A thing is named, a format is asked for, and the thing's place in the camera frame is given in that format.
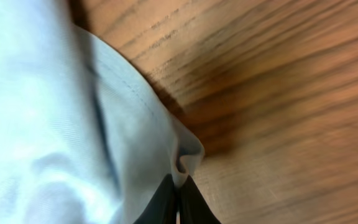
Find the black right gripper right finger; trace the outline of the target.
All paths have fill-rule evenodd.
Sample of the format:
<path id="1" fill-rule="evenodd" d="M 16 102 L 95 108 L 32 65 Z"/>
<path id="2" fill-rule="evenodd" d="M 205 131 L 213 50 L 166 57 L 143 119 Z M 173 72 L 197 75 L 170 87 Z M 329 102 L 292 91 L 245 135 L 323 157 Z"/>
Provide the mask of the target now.
<path id="1" fill-rule="evenodd" d="M 178 189 L 180 224 L 221 224 L 189 175 Z"/>

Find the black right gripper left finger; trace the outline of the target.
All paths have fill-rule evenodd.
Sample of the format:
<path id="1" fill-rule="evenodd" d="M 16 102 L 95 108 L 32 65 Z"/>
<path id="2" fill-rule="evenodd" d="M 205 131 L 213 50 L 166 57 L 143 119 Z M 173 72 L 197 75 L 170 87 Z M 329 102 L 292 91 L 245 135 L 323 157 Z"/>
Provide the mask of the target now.
<path id="1" fill-rule="evenodd" d="M 171 174 L 167 174 L 134 224 L 176 224 L 177 196 Z"/>

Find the light blue t-shirt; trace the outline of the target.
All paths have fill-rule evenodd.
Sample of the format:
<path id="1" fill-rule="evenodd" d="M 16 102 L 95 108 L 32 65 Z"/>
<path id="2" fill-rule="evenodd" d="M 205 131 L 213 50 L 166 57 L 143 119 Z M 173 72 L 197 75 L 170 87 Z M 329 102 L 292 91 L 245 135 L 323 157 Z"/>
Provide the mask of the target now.
<path id="1" fill-rule="evenodd" d="M 0 0 L 0 223 L 133 223 L 203 155 L 66 1 Z"/>

